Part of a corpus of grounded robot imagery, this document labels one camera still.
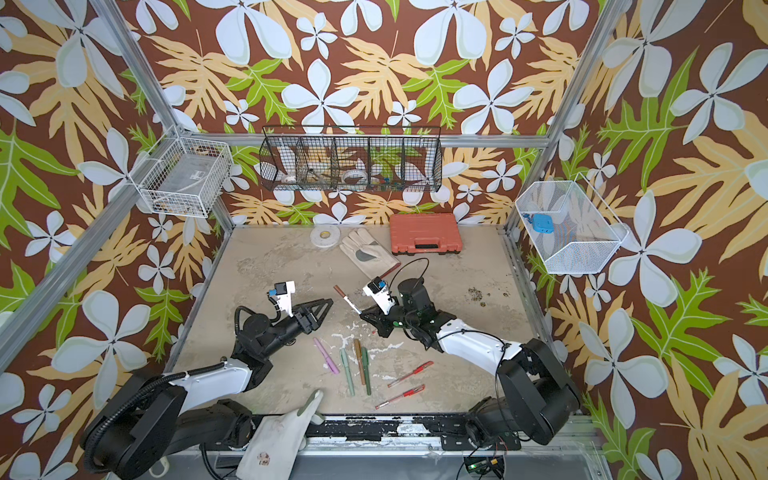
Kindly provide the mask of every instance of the brown marker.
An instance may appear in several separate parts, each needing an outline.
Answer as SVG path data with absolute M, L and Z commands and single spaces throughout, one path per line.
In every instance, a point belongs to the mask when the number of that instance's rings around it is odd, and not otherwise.
M 366 372 L 362 367 L 362 348 L 360 347 L 360 341 L 355 339 L 353 342 L 355 346 L 355 356 L 357 357 L 357 366 L 360 367 L 360 382 L 366 384 Z

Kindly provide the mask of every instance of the wire basket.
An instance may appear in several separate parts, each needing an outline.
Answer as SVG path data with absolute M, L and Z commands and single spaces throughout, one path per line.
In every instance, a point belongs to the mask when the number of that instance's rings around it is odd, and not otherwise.
M 629 234 L 605 200 L 595 192 L 616 218 L 611 226 L 581 186 L 572 180 L 534 182 L 518 199 L 515 207 L 536 251 L 553 275 L 599 273 Z M 551 233 L 534 228 L 536 215 L 551 218 Z
M 137 185 L 156 214 L 208 218 L 223 182 L 230 176 L 232 152 L 224 142 L 190 137 L 170 139 L 155 165 Z
M 334 126 L 323 130 L 334 132 Z M 268 190 L 437 191 L 442 183 L 442 148 L 437 134 L 418 127 L 391 127 L 389 134 L 298 134 L 267 126 L 260 148 L 260 173 Z

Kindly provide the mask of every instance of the marker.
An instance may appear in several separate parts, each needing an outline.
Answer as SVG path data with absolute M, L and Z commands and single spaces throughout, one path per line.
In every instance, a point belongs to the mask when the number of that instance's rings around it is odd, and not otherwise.
M 314 337 L 315 340 L 315 346 L 320 351 L 320 353 L 323 354 L 323 358 L 326 360 L 326 363 L 328 364 L 328 368 L 331 369 L 331 372 L 333 372 L 333 375 L 339 375 L 339 367 L 336 366 L 336 364 L 331 360 L 330 355 L 328 355 L 328 352 L 323 348 L 323 344 L 320 343 L 320 341 L 317 339 L 317 337 Z
M 369 361 L 368 358 L 368 349 L 366 347 L 362 348 L 362 370 L 366 373 L 366 393 L 370 396 L 371 395 L 371 377 L 370 377 L 370 368 L 369 368 Z
M 357 366 L 360 368 L 360 382 L 365 386 L 366 384 L 366 372 L 362 369 L 362 350 L 360 347 L 360 341 L 358 339 L 355 339 L 353 342 L 353 345 L 355 346 L 355 357 L 357 357 Z
M 346 373 L 346 384 L 349 387 L 349 394 L 355 396 L 355 386 L 352 383 L 352 372 L 349 370 L 349 359 L 346 358 L 345 349 L 341 349 L 341 364 L 344 367 L 344 373 Z
M 337 292 L 339 295 L 341 295 L 341 297 L 342 297 L 344 300 L 346 300 L 346 302 L 349 304 L 349 306 L 351 306 L 351 307 L 352 307 L 352 310 L 355 310 L 355 312 L 357 312 L 357 314 L 358 314 L 358 315 L 359 315 L 360 313 L 362 313 L 362 312 L 360 311 L 360 309 L 359 309 L 359 308 L 357 308 L 357 307 L 355 306 L 355 304 L 354 304 L 354 303 L 352 303 L 352 300 L 350 300 L 350 299 L 349 299 L 349 297 L 348 297 L 347 295 L 345 295 L 345 294 L 344 294 L 344 292 L 343 292 L 343 291 L 342 291 L 342 290 L 339 288 L 339 286 L 338 286 L 338 285 L 334 285 L 334 286 L 333 286 L 333 289 L 334 289 L 334 290 L 335 290 L 335 291 L 336 291 L 336 292 Z

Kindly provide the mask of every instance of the tape roll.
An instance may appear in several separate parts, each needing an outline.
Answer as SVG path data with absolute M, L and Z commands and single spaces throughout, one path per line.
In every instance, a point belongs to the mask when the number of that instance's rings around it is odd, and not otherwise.
M 339 244 L 341 230 L 335 225 L 318 225 L 310 234 L 312 245 L 318 248 L 332 248 Z

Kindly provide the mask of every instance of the pen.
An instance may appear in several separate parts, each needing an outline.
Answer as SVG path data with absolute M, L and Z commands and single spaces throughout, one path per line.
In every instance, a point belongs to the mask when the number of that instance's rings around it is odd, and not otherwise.
M 360 341 L 358 339 L 355 339 L 353 342 L 353 345 L 355 346 L 355 357 L 357 357 L 357 366 L 360 368 L 360 382 L 365 386 L 366 384 L 366 373 L 362 369 L 362 350 L 360 349 Z
M 345 349 L 341 349 L 341 364 L 344 367 L 344 373 L 346 373 L 346 384 L 349 387 L 349 394 L 355 396 L 355 386 L 352 383 L 352 372 L 349 371 L 349 359 L 346 358 Z
M 348 296 L 347 296 L 347 295 L 346 295 L 346 294 L 345 294 L 345 293 L 344 293 L 344 292 L 343 292 L 343 291 L 342 291 L 342 290 L 339 288 L 339 286 L 338 286 L 338 285 L 334 285 L 334 286 L 333 286 L 333 288 L 336 290 L 336 292 L 337 292 L 339 295 L 341 295 L 341 297 L 342 297 L 344 300 L 346 300 L 346 302 L 349 304 L 349 306 L 351 306 L 351 307 L 352 307 L 352 310 L 355 310 L 355 312 L 357 312 L 357 314 L 358 314 L 358 315 L 359 315 L 360 313 L 362 313 L 362 312 L 360 311 L 360 309 L 359 309 L 359 308 L 357 308 L 357 307 L 355 306 L 355 304 L 354 304 L 354 303 L 352 303 L 352 300 L 350 300 L 350 299 L 349 299 L 349 297 L 348 297 Z
M 391 398 L 391 399 L 387 400 L 387 401 L 386 401 L 386 402 L 384 402 L 384 403 L 380 403 L 380 404 L 378 404 L 378 405 L 376 406 L 376 410 L 378 410 L 378 409 L 382 408 L 383 406 L 387 406 L 387 405 L 389 405 L 390 403 L 394 402 L 394 401 L 395 401 L 395 400 L 397 400 L 397 399 L 401 399 L 401 398 L 404 398 L 404 397 L 406 397 L 406 396 L 415 395 L 416 393 L 419 393 L 419 392 L 421 392 L 423 389 L 424 389 L 424 384 L 421 384 L 421 385 L 417 386 L 417 387 L 416 387 L 416 388 L 414 388 L 414 389 L 410 389 L 410 390 L 408 390 L 407 392 L 403 392 L 403 393 L 401 393 L 400 395 L 398 395 L 398 396 L 396 396 L 396 397 L 394 397 L 394 398 Z
M 362 348 L 362 370 L 366 373 L 366 393 L 371 394 L 371 372 L 369 367 L 368 349 Z
M 336 366 L 336 364 L 331 360 L 330 355 L 328 355 L 328 352 L 323 348 L 323 344 L 320 343 L 320 341 L 317 339 L 317 337 L 314 338 L 315 340 L 315 346 L 320 351 L 320 353 L 323 354 L 323 358 L 326 360 L 326 363 L 328 364 L 328 368 L 331 369 L 331 372 L 333 372 L 333 375 L 339 375 L 339 367 Z
M 420 365 L 420 366 L 416 367 L 416 370 L 414 370 L 414 371 L 410 372 L 408 375 L 404 375 L 404 376 L 401 376 L 400 378 L 398 378 L 398 379 L 397 379 L 397 380 L 395 380 L 394 382 L 392 382 L 392 383 L 390 383 L 389 385 L 387 385 L 387 387 L 391 387 L 391 386 L 397 385 L 398 383 L 402 382 L 403 380 L 407 379 L 408 377 L 410 377 L 410 376 L 413 376 L 413 375 L 415 375 L 415 374 L 417 374 L 417 373 L 421 373 L 421 372 L 423 372 L 423 371 L 424 371 L 424 369 L 425 369 L 425 368 L 427 368 L 427 367 L 428 367 L 428 366 L 430 366 L 430 365 L 434 365 L 434 364 L 435 364 L 435 363 L 434 363 L 434 362 L 431 362 L 431 361 L 430 361 L 430 362 L 426 362 L 426 363 L 423 363 L 422 365 Z

